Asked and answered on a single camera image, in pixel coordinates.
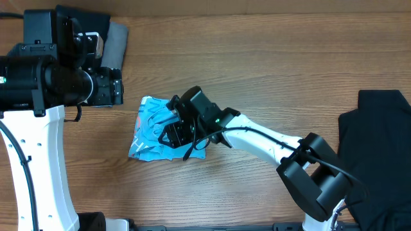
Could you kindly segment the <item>light blue printed t-shirt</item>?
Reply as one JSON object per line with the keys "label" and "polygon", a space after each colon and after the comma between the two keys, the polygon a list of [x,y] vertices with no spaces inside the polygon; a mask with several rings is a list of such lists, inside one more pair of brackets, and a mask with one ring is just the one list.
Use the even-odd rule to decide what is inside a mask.
{"label": "light blue printed t-shirt", "polygon": [[173,160],[182,158],[190,147],[189,144],[179,148],[171,148],[160,144],[158,138],[164,127],[179,121],[172,111],[168,110],[167,99],[145,96],[141,99],[134,138],[128,152],[130,158],[145,162],[153,160]]}

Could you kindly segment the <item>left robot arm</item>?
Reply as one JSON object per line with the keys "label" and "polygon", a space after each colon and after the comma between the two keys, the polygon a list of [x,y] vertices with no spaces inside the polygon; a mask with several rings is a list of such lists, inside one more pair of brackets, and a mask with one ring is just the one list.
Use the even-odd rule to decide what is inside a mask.
{"label": "left robot arm", "polygon": [[23,41],[1,57],[1,135],[19,230],[131,230],[128,219],[75,211],[64,156],[67,107],[123,103],[121,71],[101,65],[110,16],[58,6],[22,19]]}

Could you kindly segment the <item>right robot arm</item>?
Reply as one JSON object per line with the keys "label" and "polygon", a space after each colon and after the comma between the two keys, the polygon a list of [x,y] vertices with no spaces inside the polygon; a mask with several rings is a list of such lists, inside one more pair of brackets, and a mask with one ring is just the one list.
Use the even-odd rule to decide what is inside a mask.
{"label": "right robot arm", "polygon": [[251,121],[233,108],[220,109],[199,86],[174,96],[166,108],[177,116],[159,135],[170,148],[188,145],[183,159],[203,141],[247,151],[272,164],[294,202],[305,213],[303,230],[336,230],[337,217],[353,186],[351,175],[319,135],[284,135]]}

